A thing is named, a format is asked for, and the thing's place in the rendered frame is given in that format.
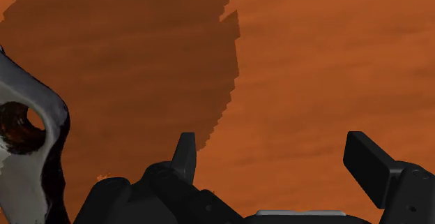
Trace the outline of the grey and black holed object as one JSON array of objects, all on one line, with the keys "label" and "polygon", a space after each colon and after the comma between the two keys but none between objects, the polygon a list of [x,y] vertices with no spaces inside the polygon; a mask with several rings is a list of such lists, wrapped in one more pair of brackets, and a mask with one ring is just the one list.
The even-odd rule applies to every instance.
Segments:
[{"label": "grey and black holed object", "polygon": [[0,208],[9,224],[70,224],[61,167],[69,129],[60,96],[0,46]]}]

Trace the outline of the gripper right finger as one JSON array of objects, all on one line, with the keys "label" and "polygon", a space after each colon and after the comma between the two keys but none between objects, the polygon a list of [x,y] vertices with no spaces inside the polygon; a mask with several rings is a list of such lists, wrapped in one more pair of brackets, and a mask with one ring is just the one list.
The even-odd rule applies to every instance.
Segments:
[{"label": "gripper right finger", "polygon": [[435,174],[395,160],[362,131],[349,131],[343,164],[378,209],[379,224],[435,224]]}]

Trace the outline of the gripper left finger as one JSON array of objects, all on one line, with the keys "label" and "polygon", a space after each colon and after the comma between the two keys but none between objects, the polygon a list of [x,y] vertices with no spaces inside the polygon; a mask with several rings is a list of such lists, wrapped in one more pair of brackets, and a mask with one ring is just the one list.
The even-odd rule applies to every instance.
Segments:
[{"label": "gripper left finger", "polygon": [[195,134],[181,133],[172,159],[149,165],[138,182],[96,183],[73,224],[243,224],[217,195],[193,186],[196,162]]}]

